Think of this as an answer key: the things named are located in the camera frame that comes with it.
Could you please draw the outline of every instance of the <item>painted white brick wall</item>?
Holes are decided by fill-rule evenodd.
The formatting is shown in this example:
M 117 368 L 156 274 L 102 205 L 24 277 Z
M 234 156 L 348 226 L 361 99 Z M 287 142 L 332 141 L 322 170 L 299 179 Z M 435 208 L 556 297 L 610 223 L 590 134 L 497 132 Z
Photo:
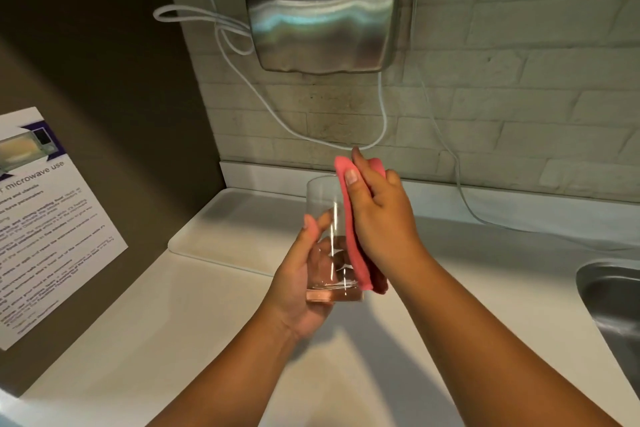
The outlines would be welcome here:
M 246 19 L 244 0 L 216 1 Z M 413 51 L 410 2 L 383 75 L 389 132 L 366 156 L 406 178 L 454 180 L 418 67 L 463 183 L 640 202 L 640 0 L 419 0 Z M 221 58 L 211 25 L 182 31 L 222 158 L 330 169 L 347 154 L 277 126 Z M 375 75 L 270 73 L 255 56 L 230 58 L 295 130 L 377 137 Z

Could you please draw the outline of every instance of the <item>dark brown panel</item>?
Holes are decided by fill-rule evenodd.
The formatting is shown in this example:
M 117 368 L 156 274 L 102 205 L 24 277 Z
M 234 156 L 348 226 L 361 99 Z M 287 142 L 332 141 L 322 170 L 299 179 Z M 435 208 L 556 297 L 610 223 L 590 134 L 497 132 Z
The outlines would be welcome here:
M 129 249 L 8 351 L 21 394 L 223 186 L 171 0 L 0 0 L 0 113 L 36 106 Z

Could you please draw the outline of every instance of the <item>pink cloth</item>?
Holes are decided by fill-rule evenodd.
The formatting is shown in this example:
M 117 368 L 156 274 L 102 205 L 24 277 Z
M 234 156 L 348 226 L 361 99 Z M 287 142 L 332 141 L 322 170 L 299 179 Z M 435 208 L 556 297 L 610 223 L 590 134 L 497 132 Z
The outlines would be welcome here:
M 369 165 L 382 177 L 387 177 L 385 166 L 382 165 L 382 161 L 379 158 L 370 159 Z M 389 288 L 387 277 L 385 277 L 380 269 L 376 267 L 376 264 L 371 261 L 367 254 L 364 253 L 364 250 L 358 242 L 358 236 L 356 235 L 355 225 L 353 222 L 351 200 L 349 199 L 349 193 L 347 192 L 347 184 L 344 181 L 344 173 L 349 169 L 356 171 L 360 179 L 362 179 L 362 176 L 360 176 L 360 172 L 356 165 L 346 157 L 336 157 L 333 161 L 333 166 L 335 167 L 335 172 L 340 180 L 340 188 L 342 189 L 347 253 L 349 254 L 356 280 L 363 291 L 374 291 L 375 293 L 384 294 Z

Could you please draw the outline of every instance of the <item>clear glass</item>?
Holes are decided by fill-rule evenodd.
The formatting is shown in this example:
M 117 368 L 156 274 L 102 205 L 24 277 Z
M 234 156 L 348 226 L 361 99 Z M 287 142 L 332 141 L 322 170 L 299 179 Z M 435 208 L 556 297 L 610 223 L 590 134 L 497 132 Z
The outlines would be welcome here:
M 360 301 L 362 291 L 346 249 L 344 202 L 337 176 L 322 176 L 307 183 L 307 213 L 317 220 L 327 211 L 332 216 L 331 225 L 307 259 L 307 301 Z

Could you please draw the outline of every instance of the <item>fingernail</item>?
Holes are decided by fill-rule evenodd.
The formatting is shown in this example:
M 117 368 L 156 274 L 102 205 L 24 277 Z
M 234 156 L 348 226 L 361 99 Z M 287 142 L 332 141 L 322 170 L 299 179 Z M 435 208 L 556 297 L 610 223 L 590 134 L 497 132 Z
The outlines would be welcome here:
M 358 173 L 353 169 L 349 169 L 344 173 L 344 180 L 347 182 L 347 185 L 351 185 L 358 180 Z

